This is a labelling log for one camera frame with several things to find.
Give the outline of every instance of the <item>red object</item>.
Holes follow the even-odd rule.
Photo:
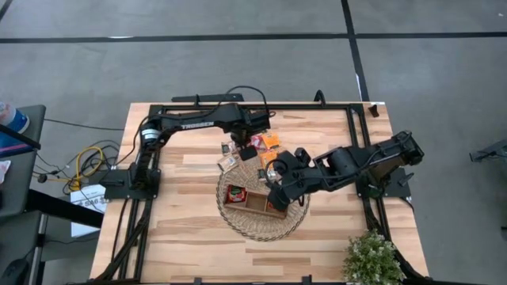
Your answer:
[[[262,147],[262,136],[252,135],[250,138],[250,145],[255,147],[256,150],[263,150],[264,147]]]
[[[229,185],[227,186],[227,202],[241,203],[246,201],[246,189],[244,187]]]

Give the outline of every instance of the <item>white label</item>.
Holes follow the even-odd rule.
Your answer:
[[[214,124],[215,124],[214,122],[189,123],[186,125],[181,125],[181,127],[184,130],[189,130],[189,129],[198,128],[198,127],[210,127],[210,126],[213,126]]]

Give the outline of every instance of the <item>white paper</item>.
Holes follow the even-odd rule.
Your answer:
[[[104,192],[105,188],[102,185],[86,186],[81,191],[71,192],[71,203],[104,213],[107,206],[104,200]],[[82,237],[98,230],[98,228],[92,226],[85,226],[76,222],[71,223],[71,236],[73,238]]]

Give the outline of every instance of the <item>black floor line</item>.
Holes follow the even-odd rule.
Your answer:
[[[29,37],[0,38],[0,44],[85,44],[85,43],[150,43],[220,40],[336,40],[336,39],[456,39],[507,37],[507,32],[421,32],[421,33],[273,33],[236,35],[190,35],[190,36],[79,36],[79,37]]]
[[[507,37],[507,32],[400,32],[400,33],[358,33],[357,39],[455,39]]]
[[[7,10],[10,7],[10,4],[12,4],[13,0],[6,0],[5,3],[3,3],[2,8],[0,9],[0,21],[2,21],[3,17],[7,13]]]
[[[270,33],[195,36],[99,36],[55,38],[0,38],[0,44],[138,43],[227,40],[333,40],[348,39],[345,33]]]
[[[350,51],[352,52],[352,61],[354,63],[354,70],[356,71],[356,79],[359,84],[359,97],[362,101],[370,101],[368,88],[366,87],[366,78],[363,72],[363,63],[361,62],[356,33],[354,32],[354,24],[352,22],[349,2],[347,0],[341,0],[341,7],[343,8],[345,24],[347,25],[347,35],[349,36]]]

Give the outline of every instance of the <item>red package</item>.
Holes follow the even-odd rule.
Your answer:
[[[256,150],[263,150],[264,147],[262,147],[262,136],[252,135],[250,138],[250,145],[255,147]]]

